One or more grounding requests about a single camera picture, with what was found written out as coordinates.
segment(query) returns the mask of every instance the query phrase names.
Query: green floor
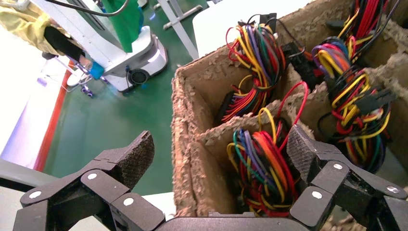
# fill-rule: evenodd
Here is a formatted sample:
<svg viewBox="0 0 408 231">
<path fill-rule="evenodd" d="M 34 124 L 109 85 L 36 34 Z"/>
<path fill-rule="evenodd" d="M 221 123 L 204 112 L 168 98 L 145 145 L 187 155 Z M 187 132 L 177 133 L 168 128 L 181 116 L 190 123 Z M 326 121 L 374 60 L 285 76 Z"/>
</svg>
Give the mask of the green floor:
<svg viewBox="0 0 408 231">
<path fill-rule="evenodd" d="M 192 61 L 175 31 L 163 30 L 168 22 L 162 9 L 153 11 L 156 1 L 143 9 L 145 25 L 150 26 L 167 49 L 167 68 L 147 82 L 145 88 L 135 88 L 122 95 L 113 86 L 92 81 L 89 88 L 96 97 L 90 99 L 79 90 L 66 95 L 57 129 L 44 169 L 45 173 L 64 177 L 80 170 L 105 149 L 128 145 L 142 131 L 152 133 L 155 156 L 151 167 L 134 188 L 141 195 L 172 191 L 171 79 L 177 65 Z M 205 0 L 179 0 L 187 11 L 197 4 L 206 7 Z M 195 44 L 191 16 L 183 21 L 187 34 Z"/>
</svg>

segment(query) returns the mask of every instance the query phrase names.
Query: red floor stripe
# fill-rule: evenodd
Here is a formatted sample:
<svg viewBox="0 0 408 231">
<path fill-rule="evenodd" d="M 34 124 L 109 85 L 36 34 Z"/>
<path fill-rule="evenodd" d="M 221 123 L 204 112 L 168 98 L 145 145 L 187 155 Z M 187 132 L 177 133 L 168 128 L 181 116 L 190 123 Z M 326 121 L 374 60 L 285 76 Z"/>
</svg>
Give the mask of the red floor stripe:
<svg viewBox="0 0 408 231">
<path fill-rule="evenodd" d="M 73 66 L 74 63 L 72 61 L 69 62 L 69 66 Z M 66 88 L 67 87 L 67 80 L 71 76 L 71 72 L 68 70 L 65 72 L 65 76 L 62 82 L 62 85 Z M 45 167 L 45 163 L 47 161 L 48 152 L 50 151 L 50 147 L 52 144 L 52 139 L 54 138 L 55 128 L 58 124 L 58 119 L 60 118 L 61 109 L 64 103 L 66 91 L 63 88 L 60 88 L 60 92 L 58 93 L 57 101 L 55 102 L 54 111 L 52 112 L 50 123 L 48 124 L 47 131 L 45 132 L 44 139 L 42 140 L 41 147 L 38 152 L 36 163 L 34 164 L 34 169 L 37 171 L 42 172 Z"/>
</svg>

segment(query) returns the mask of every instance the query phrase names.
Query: wire harness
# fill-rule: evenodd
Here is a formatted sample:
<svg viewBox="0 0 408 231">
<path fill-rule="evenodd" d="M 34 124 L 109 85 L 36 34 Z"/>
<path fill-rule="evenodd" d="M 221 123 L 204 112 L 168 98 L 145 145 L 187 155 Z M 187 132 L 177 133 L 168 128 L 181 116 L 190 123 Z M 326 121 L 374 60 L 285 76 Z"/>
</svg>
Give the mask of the wire harness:
<svg viewBox="0 0 408 231">
<path fill-rule="evenodd" d="M 305 82 L 299 82 L 286 94 L 275 119 L 267 108 L 260 109 L 259 131 L 251 135 L 249 131 L 240 128 L 234 131 L 233 142 L 227 146 L 229 159 L 239 176 L 241 198 L 257 216 L 287 217 L 299 195 L 296 187 L 299 173 L 290 166 L 289 157 L 284 152 L 289 127 L 281 118 L 286 99 L 298 86 L 305 88 L 305 97 L 293 122 L 296 124 L 308 96 Z M 263 112 L 270 120 L 271 133 L 262 128 Z"/>
<path fill-rule="evenodd" d="M 322 135 L 347 153 L 353 164 L 376 172 L 384 162 L 385 145 L 390 140 L 386 131 L 391 101 L 394 96 L 383 87 L 370 83 L 368 74 L 352 65 L 355 46 L 337 37 L 324 40 L 312 50 L 314 61 L 325 74 L 332 111 L 318 120 Z M 322 129 L 323 120 L 333 116 L 337 132 L 329 135 Z"/>
<path fill-rule="evenodd" d="M 235 29 L 239 35 L 231 44 L 228 44 L 227 37 L 234 28 L 227 31 L 226 42 L 230 51 L 229 58 L 232 61 L 240 62 L 244 68 L 251 71 L 251 74 L 245 76 L 238 86 L 232 85 L 233 94 L 230 92 L 226 95 L 216 117 L 219 124 L 229 121 L 234 116 L 242 116 L 250 112 L 255 114 L 265 107 L 270 102 L 281 76 L 285 73 L 286 57 L 277 42 L 278 35 L 274 33 L 270 25 L 275 27 L 275 23 L 279 22 L 296 44 L 303 47 L 301 51 L 289 55 L 288 58 L 305 52 L 305 47 L 293 37 L 282 21 L 272 16 L 274 14 L 268 15 L 265 23 L 250 23 L 256 15 L 251 16 L 247 23 L 238 23 Z M 252 87 L 245 92 L 244 86 L 248 84 L 247 81 L 251 82 Z"/>
<path fill-rule="evenodd" d="M 401 0 L 397 0 L 388 14 L 384 26 L 381 18 L 386 11 L 389 0 L 355 0 L 351 7 L 344 28 L 339 34 L 348 47 L 354 48 L 350 59 L 355 62 L 384 31 L 396 7 Z"/>
</svg>

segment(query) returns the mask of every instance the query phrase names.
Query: cardboard box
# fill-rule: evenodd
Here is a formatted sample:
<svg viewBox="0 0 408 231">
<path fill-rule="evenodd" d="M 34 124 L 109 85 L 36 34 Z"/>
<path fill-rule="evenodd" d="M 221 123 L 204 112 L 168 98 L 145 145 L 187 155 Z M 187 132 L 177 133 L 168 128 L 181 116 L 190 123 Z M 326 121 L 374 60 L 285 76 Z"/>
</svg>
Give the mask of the cardboard box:
<svg viewBox="0 0 408 231">
<path fill-rule="evenodd" d="M 308 51 L 336 32 L 325 26 L 329 19 L 345 20 L 349 14 L 349 0 L 316 0 L 281 20 Z M 408 0 L 401 6 L 407 8 Z M 406 11 L 398 9 L 394 18 L 402 22 Z M 291 38 L 277 25 L 280 45 L 291 42 Z M 400 161 L 408 166 L 405 150 L 408 150 L 408 31 L 392 20 L 383 34 L 370 48 L 365 59 L 371 68 L 367 69 L 373 82 L 390 87 L 400 96 L 393 103 L 388 129 L 394 138 L 389 145 Z M 230 85 L 238 85 L 249 74 L 228 58 L 226 46 L 207 56 L 179 68 L 172 81 L 173 121 L 172 158 L 173 191 L 177 216 L 207 216 L 208 212 L 236 213 L 236 192 L 231 186 L 231 164 L 226 147 L 232 140 L 235 129 L 243 127 L 250 131 L 258 129 L 256 117 L 245 115 L 216 126 L 214 117 L 224 96 L 231 91 Z M 276 113 L 280 100 L 297 82 L 300 76 L 289 66 L 287 74 L 280 80 L 274 94 L 274 101 L 267 107 Z M 303 99 L 302 89 L 290 96 L 283 107 L 282 116 L 291 123 Z M 305 110 L 298 124 L 307 134 L 317 140 L 324 140 L 317 131 L 317 120 L 331 110 L 325 84 L 317 86 L 307 100 Z M 262 124 L 268 118 L 262 114 Z"/>
</svg>

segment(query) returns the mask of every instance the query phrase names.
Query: electrical connector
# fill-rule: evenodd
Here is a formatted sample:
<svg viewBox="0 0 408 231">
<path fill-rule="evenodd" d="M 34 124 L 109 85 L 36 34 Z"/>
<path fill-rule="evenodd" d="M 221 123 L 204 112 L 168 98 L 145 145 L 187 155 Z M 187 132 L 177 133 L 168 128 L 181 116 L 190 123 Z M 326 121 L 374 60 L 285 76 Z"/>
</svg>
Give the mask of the electrical connector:
<svg viewBox="0 0 408 231">
<path fill-rule="evenodd" d="M 278 16 L 277 13 L 270 13 L 270 14 L 262 14 L 259 17 L 259 23 L 267 23 L 267 21 L 271 18 L 275 18 L 269 21 L 268 26 L 272 29 L 272 31 L 276 32 L 276 17 Z"/>
<path fill-rule="evenodd" d="M 391 90 L 384 89 L 375 94 L 366 95 L 355 102 L 361 114 L 366 115 L 372 111 L 381 108 L 387 103 L 394 101 L 397 97 L 392 94 Z"/>
<path fill-rule="evenodd" d="M 222 124 L 222 117 L 224 117 L 226 110 L 228 109 L 228 106 L 231 104 L 232 97 L 234 96 L 234 91 L 228 92 L 224 100 L 222 101 L 221 106 L 219 107 L 218 113 L 216 117 L 214 118 L 214 121 L 216 122 L 217 125 Z"/>
<path fill-rule="evenodd" d="M 298 53 L 299 47 L 294 42 L 290 42 L 282 46 L 282 51 L 285 56 L 288 57 L 289 55 Z M 314 90 L 317 84 L 322 82 L 321 79 L 316 77 L 313 66 L 304 54 L 292 57 L 290 62 L 311 91 Z"/>
<path fill-rule="evenodd" d="M 326 26 L 335 31 L 341 31 L 344 27 L 344 21 L 343 20 L 329 20 L 326 22 Z"/>
</svg>

